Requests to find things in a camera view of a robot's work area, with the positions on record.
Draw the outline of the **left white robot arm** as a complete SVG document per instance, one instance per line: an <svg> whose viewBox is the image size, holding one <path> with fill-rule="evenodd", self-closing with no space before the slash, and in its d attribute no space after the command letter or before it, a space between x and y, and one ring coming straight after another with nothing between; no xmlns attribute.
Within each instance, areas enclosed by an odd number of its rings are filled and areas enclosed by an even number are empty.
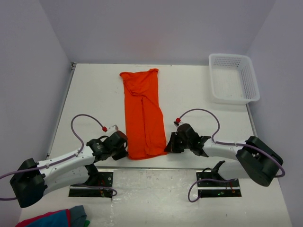
<svg viewBox="0 0 303 227"><path fill-rule="evenodd" d="M27 208L48 193L70 185L93 186L99 173L96 162L127 156L127 136L116 131L110 136L92 139L78 150L63 156L36 162L25 160L10 180L21 208Z"/></svg>

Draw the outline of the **orange t shirt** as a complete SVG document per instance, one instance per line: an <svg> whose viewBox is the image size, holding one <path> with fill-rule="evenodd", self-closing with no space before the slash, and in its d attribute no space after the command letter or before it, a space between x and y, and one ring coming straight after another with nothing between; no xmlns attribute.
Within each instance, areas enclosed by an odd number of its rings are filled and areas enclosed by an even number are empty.
<svg viewBox="0 0 303 227"><path fill-rule="evenodd" d="M166 155L163 114L159 105L158 69L121 72L125 94L125 129L132 160Z"/></svg>

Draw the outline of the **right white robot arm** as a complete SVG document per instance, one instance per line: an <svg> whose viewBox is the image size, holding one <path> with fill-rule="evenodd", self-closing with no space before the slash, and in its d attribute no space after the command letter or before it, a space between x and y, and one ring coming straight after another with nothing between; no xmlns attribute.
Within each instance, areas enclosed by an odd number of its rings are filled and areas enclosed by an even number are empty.
<svg viewBox="0 0 303 227"><path fill-rule="evenodd" d="M188 123L177 125L164 149L167 153L182 153L186 149L199 157L220 157L224 160L216 164L212 173L223 180L250 178L255 183L268 187L272 180L285 175L281 169L283 160L258 137L251 136L244 142L214 142L210 136L200 136Z"/></svg>

